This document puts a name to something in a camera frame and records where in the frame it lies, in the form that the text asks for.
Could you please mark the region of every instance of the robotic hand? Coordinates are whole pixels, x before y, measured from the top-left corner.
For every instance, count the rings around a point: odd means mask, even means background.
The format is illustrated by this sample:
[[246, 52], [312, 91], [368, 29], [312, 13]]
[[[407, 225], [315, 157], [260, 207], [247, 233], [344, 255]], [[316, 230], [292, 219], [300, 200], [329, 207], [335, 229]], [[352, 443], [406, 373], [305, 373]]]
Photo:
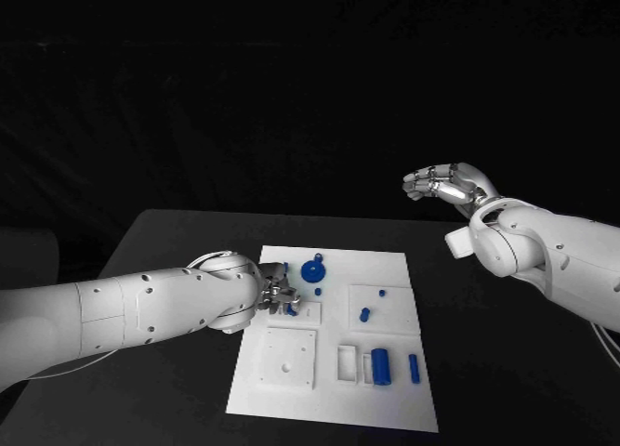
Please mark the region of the robotic hand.
[[286, 267], [224, 251], [188, 268], [0, 291], [0, 392], [48, 368], [210, 326], [227, 334], [257, 309], [299, 311]]
[[407, 196], [440, 197], [471, 219], [446, 235], [455, 258], [475, 254], [498, 276], [531, 283], [575, 314], [620, 333], [620, 229], [498, 195], [466, 163], [404, 177]]

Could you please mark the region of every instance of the blue object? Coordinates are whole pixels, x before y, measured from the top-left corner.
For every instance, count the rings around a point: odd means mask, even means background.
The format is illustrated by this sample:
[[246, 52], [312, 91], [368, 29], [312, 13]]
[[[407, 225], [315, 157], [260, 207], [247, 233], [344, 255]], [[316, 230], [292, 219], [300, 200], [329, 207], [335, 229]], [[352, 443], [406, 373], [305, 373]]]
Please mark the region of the blue object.
[[373, 350], [373, 378], [377, 386], [390, 386], [393, 384], [390, 379], [390, 361], [384, 348]]
[[309, 283], [318, 283], [326, 277], [326, 267], [324, 266], [324, 256], [318, 254], [313, 260], [303, 264], [300, 269], [300, 276], [303, 280]]
[[361, 310], [360, 320], [361, 322], [367, 322], [367, 318], [370, 317], [370, 308], [364, 308]]
[[410, 375], [413, 377], [413, 383], [420, 384], [422, 377], [420, 377], [420, 366], [417, 364], [417, 355], [409, 355], [407, 358], [410, 359]]

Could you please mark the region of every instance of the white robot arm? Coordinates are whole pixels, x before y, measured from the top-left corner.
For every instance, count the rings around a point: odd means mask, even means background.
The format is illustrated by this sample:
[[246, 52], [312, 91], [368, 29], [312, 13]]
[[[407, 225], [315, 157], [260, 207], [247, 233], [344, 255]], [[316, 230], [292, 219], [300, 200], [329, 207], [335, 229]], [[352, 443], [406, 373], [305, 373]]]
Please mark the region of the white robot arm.
[[620, 228], [504, 198], [469, 164], [404, 177], [413, 200], [440, 197], [471, 218], [446, 236], [455, 258], [475, 254], [498, 276], [531, 283], [562, 307], [620, 333]]
[[231, 334], [257, 309], [299, 310], [285, 265], [231, 251], [188, 268], [0, 291], [0, 392], [47, 368], [204, 327]]

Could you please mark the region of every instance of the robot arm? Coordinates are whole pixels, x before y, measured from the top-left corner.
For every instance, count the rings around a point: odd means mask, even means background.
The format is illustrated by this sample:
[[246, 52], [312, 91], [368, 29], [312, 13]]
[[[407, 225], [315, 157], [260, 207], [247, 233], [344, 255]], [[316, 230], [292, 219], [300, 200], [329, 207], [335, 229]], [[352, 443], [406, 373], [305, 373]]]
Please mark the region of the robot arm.
[[210, 326], [231, 334], [257, 309], [299, 310], [282, 264], [233, 252], [188, 268], [0, 291], [0, 392], [48, 367]]
[[471, 218], [446, 236], [455, 258], [475, 254], [498, 276], [531, 283], [547, 298], [620, 333], [620, 229], [498, 196], [469, 164], [404, 177], [413, 200], [439, 196]]

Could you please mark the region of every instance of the dark gray table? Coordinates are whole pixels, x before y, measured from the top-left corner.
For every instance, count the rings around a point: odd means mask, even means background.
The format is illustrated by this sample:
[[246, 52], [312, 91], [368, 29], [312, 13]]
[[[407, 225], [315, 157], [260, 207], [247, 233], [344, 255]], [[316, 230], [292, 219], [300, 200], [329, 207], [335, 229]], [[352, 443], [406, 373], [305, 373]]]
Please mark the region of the dark gray table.
[[241, 334], [211, 329], [32, 381], [0, 446], [47, 444], [620, 444], [620, 373], [589, 324], [533, 285], [455, 260], [459, 223], [146, 211], [103, 276], [264, 244], [404, 252], [442, 434], [225, 413]]

